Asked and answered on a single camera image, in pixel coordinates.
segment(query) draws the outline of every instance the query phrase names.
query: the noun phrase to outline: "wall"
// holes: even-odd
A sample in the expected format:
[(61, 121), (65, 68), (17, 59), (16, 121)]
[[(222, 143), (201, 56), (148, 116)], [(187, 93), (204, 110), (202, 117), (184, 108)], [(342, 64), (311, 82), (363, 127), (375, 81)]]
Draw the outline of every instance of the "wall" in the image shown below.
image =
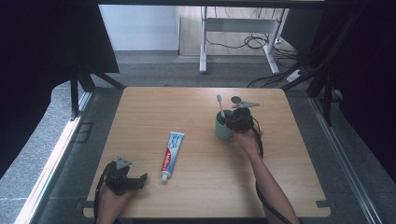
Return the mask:
[(178, 50), (177, 7), (99, 8), (114, 50)]

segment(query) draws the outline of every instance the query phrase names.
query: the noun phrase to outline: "metal frame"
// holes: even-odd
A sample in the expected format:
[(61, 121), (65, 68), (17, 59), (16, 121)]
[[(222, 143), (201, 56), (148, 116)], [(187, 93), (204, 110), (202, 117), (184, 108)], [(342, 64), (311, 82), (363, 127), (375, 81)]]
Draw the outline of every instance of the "metal frame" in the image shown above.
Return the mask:
[(280, 14), (275, 20), (208, 18), (207, 7), (204, 7), (199, 72), (206, 73), (206, 32), (234, 32), (270, 34), (268, 46), (264, 46), (263, 50), (273, 74), (278, 74), (279, 69), (272, 55), (272, 50), (284, 13), (285, 8), (281, 8)]

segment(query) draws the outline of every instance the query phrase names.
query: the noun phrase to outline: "tabletop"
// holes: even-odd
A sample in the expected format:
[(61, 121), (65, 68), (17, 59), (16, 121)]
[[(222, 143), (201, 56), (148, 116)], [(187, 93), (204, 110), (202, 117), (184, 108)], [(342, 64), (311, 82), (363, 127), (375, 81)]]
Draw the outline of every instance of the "tabletop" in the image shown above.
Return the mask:
[[(259, 103), (252, 116), (263, 130), (264, 162), (299, 217), (326, 217), (329, 207), (282, 90), (238, 88), (126, 88), (106, 141), (87, 201), (105, 166), (122, 156), (132, 161), (129, 177), (148, 173), (146, 186), (122, 217), (264, 217), (248, 159), (234, 140), (215, 136), (217, 94), (224, 109), (231, 98)], [(185, 134), (167, 184), (161, 166), (169, 133)], [(93, 209), (84, 215), (93, 217)]]

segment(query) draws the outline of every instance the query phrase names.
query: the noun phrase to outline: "colgate toothpaste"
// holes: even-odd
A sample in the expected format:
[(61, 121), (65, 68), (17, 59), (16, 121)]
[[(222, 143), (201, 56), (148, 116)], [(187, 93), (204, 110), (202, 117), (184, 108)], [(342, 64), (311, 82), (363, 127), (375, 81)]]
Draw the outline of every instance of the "colgate toothpaste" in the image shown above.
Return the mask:
[(178, 149), (180, 148), (183, 138), (184, 133), (170, 132), (169, 134), (168, 148), (166, 149), (165, 158), (163, 159), (163, 166), (161, 167), (161, 175), (164, 184), (166, 183), (168, 177), (172, 175)]

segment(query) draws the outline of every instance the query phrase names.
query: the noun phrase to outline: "green cup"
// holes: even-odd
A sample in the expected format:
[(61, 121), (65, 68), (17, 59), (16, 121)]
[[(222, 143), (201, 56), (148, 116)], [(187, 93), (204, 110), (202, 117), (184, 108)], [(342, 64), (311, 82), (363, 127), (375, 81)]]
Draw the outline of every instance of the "green cup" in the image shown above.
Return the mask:
[[(223, 110), (226, 116), (231, 116), (233, 111)], [(230, 140), (233, 137), (231, 130), (227, 128), (222, 120), (221, 112), (216, 115), (216, 136), (221, 140)]]

